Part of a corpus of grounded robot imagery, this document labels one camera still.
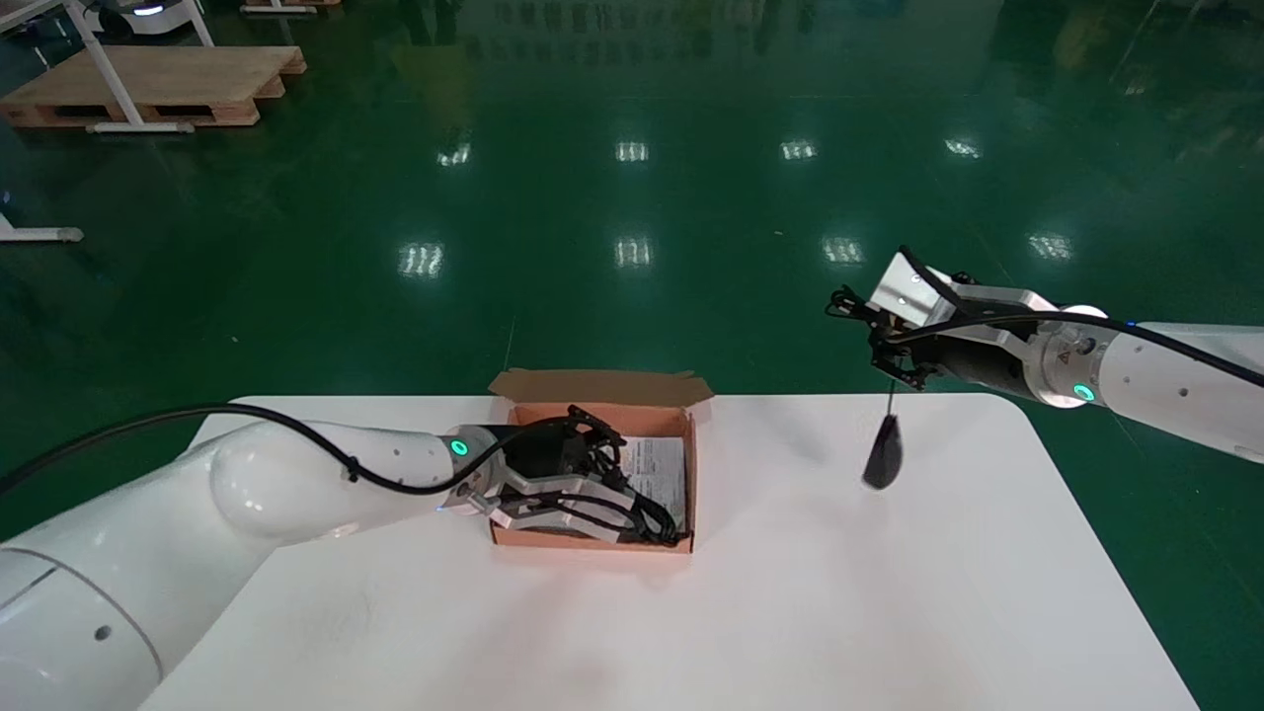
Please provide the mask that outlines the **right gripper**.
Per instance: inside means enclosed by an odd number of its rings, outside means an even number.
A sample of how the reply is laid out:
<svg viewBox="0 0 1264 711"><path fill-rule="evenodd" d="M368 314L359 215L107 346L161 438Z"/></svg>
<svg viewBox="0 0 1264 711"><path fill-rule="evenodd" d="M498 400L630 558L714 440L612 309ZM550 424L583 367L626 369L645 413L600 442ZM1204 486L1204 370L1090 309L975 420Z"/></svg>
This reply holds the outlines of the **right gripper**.
<svg viewBox="0 0 1264 711"><path fill-rule="evenodd" d="M991 286L966 272L947 275L930 266L913 268L899 253L889 262L873 291L873 304L847 283L828 297L828 316L877 330L868 338L870 364L891 381L924 391L930 376L953 377L1012 396L1030 396L1024 373L1028 343L1038 321L966 326L891 344L891 337L937 324L1029 311L1057 311L1058 305L1031 288Z"/></svg>

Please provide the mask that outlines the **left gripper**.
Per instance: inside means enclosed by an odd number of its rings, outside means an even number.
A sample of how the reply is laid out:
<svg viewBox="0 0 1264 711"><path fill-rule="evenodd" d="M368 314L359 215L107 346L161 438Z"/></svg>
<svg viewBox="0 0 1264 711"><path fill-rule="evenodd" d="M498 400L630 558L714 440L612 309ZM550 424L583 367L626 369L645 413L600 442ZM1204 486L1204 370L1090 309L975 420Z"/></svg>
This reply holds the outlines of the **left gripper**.
<svg viewBox="0 0 1264 711"><path fill-rule="evenodd" d="M455 466L479 466L447 491L453 514L482 514L504 530L592 539L650 539L652 500L622 469L628 442L583 407L568 425L460 425L445 442Z"/></svg>

